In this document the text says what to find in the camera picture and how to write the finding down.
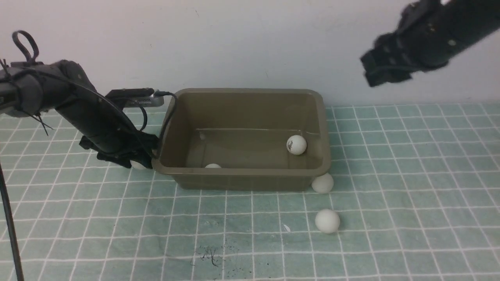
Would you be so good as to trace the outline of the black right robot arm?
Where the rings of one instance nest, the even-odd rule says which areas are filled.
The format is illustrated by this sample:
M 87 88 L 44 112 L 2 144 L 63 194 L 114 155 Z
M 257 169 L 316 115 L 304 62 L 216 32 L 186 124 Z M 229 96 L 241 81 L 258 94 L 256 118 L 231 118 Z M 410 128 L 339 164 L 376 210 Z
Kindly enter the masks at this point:
M 397 28 L 375 39 L 362 57 L 370 87 L 442 69 L 500 26 L 498 0 L 419 0 L 407 5 Z

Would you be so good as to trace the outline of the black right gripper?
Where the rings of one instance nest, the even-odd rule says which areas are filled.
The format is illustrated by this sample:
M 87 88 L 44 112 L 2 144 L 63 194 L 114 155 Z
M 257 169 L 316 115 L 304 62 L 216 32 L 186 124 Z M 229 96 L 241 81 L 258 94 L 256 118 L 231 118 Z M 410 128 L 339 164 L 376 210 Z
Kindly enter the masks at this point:
M 411 79 L 411 75 L 425 67 L 410 56 L 396 32 L 377 37 L 373 48 L 360 58 L 364 76 L 370 87 L 385 83 L 399 83 Z

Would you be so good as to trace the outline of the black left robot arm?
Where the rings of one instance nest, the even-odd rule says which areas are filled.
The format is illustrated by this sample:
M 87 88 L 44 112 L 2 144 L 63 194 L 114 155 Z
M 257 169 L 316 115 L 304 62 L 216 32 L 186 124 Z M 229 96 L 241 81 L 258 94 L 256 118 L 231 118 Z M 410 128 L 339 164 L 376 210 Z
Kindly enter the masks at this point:
M 98 160 L 152 168 L 158 137 L 136 128 L 123 109 L 96 92 L 81 66 L 62 60 L 1 69 L 1 113 L 39 117 L 55 110 L 81 134 L 80 146 Z

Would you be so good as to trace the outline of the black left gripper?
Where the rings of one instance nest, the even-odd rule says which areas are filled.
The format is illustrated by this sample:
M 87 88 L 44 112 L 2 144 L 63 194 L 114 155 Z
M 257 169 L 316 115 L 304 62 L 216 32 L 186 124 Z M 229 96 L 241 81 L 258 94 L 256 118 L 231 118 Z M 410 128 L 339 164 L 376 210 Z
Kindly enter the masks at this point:
M 132 168 L 130 161 L 143 164 L 152 169 L 152 151 L 157 148 L 159 138 L 155 135 L 137 131 L 136 134 L 115 130 L 91 137 L 82 136 L 80 146 L 96 151 L 97 159 Z

